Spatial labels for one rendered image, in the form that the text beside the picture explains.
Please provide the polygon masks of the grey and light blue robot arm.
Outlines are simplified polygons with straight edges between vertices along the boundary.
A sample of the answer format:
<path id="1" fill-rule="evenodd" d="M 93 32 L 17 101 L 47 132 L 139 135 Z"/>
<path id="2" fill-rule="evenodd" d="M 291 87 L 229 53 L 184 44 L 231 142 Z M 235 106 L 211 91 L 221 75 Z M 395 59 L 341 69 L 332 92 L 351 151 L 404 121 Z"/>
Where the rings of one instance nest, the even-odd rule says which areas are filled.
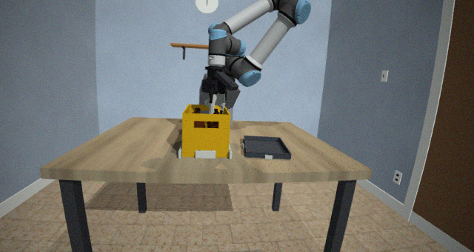
<path id="1" fill-rule="evenodd" d="M 279 11 L 278 18 L 252 53 L 244 57 L 246 44 L 232 35 L 274 10 Z M 211 24 L 208 28 L 208 65 L 224 67 L 224 70 L 216 71 L 214 76 L 227 90 L 238 89 L 238 85 L 234 83 L 236 79 L 245 87 L 257 83 L 265 60 L 291 27 L 306 22 L 310 10 L 308 0 L 258 0 L 223 23 Z"/>

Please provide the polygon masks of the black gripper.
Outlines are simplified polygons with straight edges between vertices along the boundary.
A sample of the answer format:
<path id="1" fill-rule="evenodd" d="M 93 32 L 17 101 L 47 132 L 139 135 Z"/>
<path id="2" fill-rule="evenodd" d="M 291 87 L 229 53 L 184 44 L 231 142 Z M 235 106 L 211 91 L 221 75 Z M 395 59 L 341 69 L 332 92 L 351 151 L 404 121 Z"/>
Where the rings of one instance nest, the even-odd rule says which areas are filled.
<path id="1" fill-rule="evenodd" d="M 227 88 L 214 76 L 214 74 L 216 71 L 221 71 L 218 69 L 224 70 L 224 67 L 222 66 L 208 66 L 208 67 L 205 67 L 205 70 L 207 70 L 207 79 L 202 80 L 202 84 L 201 84 L 201 91 L 205 93 L 209 93 L 209 99 L 204 102 L 204 105 L 210 108 L 210 114 L 215 113 L 214 112 L 215 105 L 218 105 L 221 108 L 220 114 L 222 114 L 224 111 L 225 102 L 227 100 Z M 217 94 L 217 97 L 215 94 Z"/>

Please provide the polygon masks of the yellow divided crate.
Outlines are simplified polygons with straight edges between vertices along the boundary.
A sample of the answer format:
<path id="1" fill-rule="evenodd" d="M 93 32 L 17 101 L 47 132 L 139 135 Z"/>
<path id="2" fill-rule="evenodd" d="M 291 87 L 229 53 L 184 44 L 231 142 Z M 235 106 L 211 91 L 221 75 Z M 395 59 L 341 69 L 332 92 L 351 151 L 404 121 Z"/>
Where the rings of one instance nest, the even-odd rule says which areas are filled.
<path id="1" fill-rule="evenodd" d="M 184 113 L 187 109 L 187 113 Z M 195 108 L 210 110 L 206 105 L 188 105 L 182 113 L 182 157 L 196 157 L 196 150 L 215 150 L 216 157 L 229 156 L 230 113 L 215 105 L 219 114 L 194 113 Z M 227 111 L 226 111 L 227 110 Z M 205 122 L 205 128 L 194 127 L 194 121 Z M 218 128 L 207 128 L 207 122 L 218 122 Z"/>

